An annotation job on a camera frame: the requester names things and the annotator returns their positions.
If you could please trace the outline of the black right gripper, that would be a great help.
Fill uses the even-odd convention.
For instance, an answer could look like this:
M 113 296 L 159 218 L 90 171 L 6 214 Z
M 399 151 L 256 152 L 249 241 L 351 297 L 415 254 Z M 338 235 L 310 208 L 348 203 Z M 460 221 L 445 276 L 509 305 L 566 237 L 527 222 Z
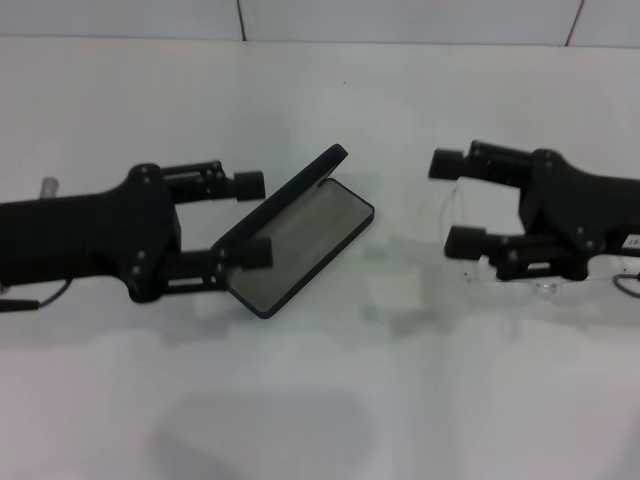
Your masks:
M 436 149 L 428 176 L 522 189 L 518 213 L 525 231 L 552 235 L 494 235 L 453 226 L 444 246 L 449 259 L 486 257 L 500 281 L 582 281 L 581 253 L 640 258 L 640 180 L 591 174 L 549 150 L 527 152 L 478 140 L 467 153 Z

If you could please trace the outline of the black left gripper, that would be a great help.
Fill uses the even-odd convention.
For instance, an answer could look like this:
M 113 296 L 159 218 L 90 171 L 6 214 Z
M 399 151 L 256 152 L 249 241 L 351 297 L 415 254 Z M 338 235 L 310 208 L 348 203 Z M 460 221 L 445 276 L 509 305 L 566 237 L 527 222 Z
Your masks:
M 161 168 L 136 166 L 104 192 L 0 205 L 0 284 L 109 276 L 133 301 L 155 301 L 161 261 L 179 234 Z

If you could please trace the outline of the black glasses case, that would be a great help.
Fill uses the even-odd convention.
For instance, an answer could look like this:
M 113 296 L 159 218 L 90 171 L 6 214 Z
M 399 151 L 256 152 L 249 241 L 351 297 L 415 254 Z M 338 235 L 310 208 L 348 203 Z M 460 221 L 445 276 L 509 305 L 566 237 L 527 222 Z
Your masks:
M 228 291 L 259 318 L 278 312 L 372 223 L 373 205 L 331 177 L 347 156 L 332 145 L 216 243 L 229 254 L 271 240 L 271 267 L 226 274 Z

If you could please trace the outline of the clear frame glasses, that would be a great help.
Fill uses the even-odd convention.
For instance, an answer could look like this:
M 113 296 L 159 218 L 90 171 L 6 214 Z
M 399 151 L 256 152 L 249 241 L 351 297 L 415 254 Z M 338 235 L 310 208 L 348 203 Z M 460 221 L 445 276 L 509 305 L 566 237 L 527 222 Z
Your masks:
M 441 207 L 440 237 L 445 240 L 453 226 L 483 228 L 489 234 L 520 235 L 524 232 L 518 217 L 519 191 L 477 180 L 457 181 Z M 589 277 L 573 282 L 560 277 L 502 282 L 487 258 L 448 260 L 449 285 L 465 300 L 486 307 L 524 306 L 545 300 L 571 306 L 602 301 L 618 289 L 612 278 L 629 277 L 620 284 L 640 294 L 640 258 L 599 256 L 589 263 Z

